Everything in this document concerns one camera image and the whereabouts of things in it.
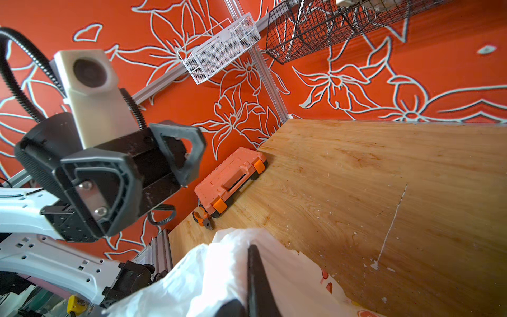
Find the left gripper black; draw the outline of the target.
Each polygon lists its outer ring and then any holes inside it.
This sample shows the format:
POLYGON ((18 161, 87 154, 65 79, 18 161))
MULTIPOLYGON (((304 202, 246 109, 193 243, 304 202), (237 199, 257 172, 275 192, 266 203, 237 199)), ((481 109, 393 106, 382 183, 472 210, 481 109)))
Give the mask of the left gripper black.
POLYGON ((59 239, 91 243, 119 234, 198 176, 201 130, 172 121, 135 128, 85 149, 72 115, 36 125, 15 156, 56 201, 41 215, 59 239))

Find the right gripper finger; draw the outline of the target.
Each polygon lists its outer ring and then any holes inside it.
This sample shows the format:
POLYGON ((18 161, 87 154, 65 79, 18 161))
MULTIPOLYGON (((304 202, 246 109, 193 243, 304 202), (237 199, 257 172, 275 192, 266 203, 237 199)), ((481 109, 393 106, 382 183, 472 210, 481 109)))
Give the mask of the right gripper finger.
POLYGON ((255 244, 248 248, 247 268, 246 306, 235 299, 220 307, 215 316, 282 316, 269 285, 260 251, 255 244))

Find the white printed plastic bag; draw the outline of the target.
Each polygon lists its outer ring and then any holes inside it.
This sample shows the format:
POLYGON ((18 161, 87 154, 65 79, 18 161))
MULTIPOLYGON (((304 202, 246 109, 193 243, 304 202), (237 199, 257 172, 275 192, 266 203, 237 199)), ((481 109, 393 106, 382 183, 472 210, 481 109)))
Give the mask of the white printed plastic bag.
POLYGON ((215 316, 229 303, 248 307, 248 251, 266 275, 275 307, 259 316, 377 316, 349 299, 338 282, 302 252, 289 250, 265 229, 225 229, 209 244, 191 249, 160 281, 104 312, 108 316, 215 316))

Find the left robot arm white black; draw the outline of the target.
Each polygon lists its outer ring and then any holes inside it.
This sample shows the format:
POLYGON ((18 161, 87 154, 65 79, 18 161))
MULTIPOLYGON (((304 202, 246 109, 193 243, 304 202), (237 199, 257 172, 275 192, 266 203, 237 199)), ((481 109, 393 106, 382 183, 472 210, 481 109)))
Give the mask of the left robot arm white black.
POLYGON ((85 149, 70 113, 31 129, 15 154, 39 188, 1 189, 1 270, 109 307, 152 284, 155 269, 75 250, 119 234, 199 174, 196 127, 165 121, 85 149))

